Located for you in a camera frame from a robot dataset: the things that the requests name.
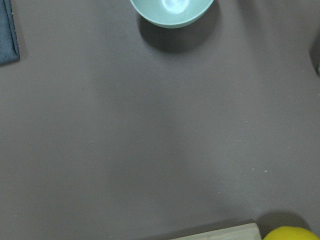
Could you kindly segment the bamboo cutting board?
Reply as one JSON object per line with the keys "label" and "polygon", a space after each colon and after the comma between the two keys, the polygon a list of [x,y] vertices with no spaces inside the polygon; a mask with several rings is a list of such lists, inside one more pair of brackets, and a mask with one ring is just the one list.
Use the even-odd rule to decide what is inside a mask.
{"label": "bamboo cutting board", "polygon": [[173,240],[261,240],[261,234],[256,223],[248,223],[189,236],[174,238]]}

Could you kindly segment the grey folded cloth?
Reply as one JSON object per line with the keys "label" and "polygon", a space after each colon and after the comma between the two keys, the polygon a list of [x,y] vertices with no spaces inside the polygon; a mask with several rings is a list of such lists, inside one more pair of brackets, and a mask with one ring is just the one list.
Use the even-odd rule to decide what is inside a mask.
{"label": "grey folded cloth", "polygon": [[19,43],[10,0],[0,1],[0,65],[20,59]]}

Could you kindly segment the mint green bowl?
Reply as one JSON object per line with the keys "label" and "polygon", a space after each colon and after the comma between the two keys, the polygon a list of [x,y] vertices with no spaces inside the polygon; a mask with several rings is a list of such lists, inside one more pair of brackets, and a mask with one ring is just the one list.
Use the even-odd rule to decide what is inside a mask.
{"label": "mint green bowl", "polygon": [[214,0],[130,0],[149,23],[166,29],[188,26],[201,18]]}

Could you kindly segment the steel scoop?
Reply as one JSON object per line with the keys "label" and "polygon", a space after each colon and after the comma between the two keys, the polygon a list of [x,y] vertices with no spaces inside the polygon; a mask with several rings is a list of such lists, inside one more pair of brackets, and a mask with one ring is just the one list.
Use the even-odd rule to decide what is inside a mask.
{"label": "steel scoop", "polygon": [[319,65],[318,65],[318,67],[317,67],[317,74],[318,74],[318,76],[320,77],[320,63],[319,63]]}

